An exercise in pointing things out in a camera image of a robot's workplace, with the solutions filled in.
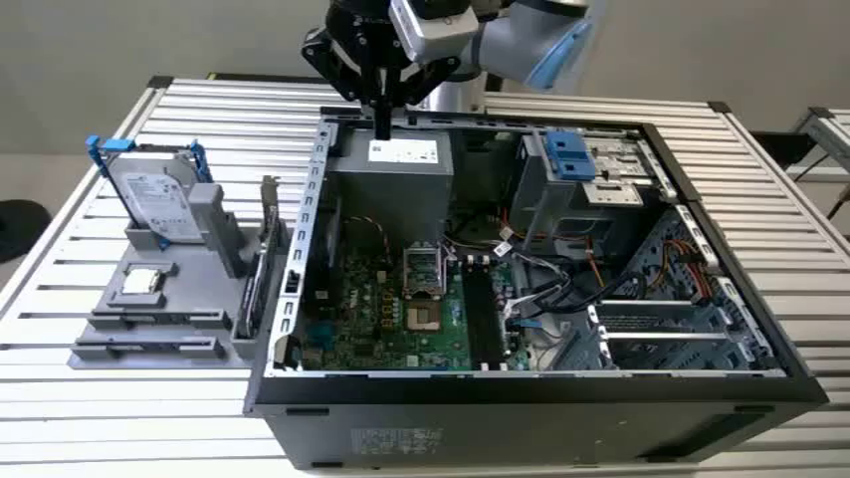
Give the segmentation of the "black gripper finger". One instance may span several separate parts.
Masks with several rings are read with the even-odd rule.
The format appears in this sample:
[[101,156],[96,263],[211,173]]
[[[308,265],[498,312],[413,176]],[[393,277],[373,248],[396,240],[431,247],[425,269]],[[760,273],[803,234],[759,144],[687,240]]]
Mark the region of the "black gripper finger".
[[353,70],[333,49],[333,39],[327,29],[308,31],[301,56],[341,97],[349,102],[359,101],[372,111],[375,139],[383,139],[384,102],[375,71],[367,70],[361,75]]
[[401,80],[399,68],[387,69],[383,92],[383,139],[391,138],[393,110],[417,104],[448,79],[459,67],[459,57],[445,57],[424,64]]

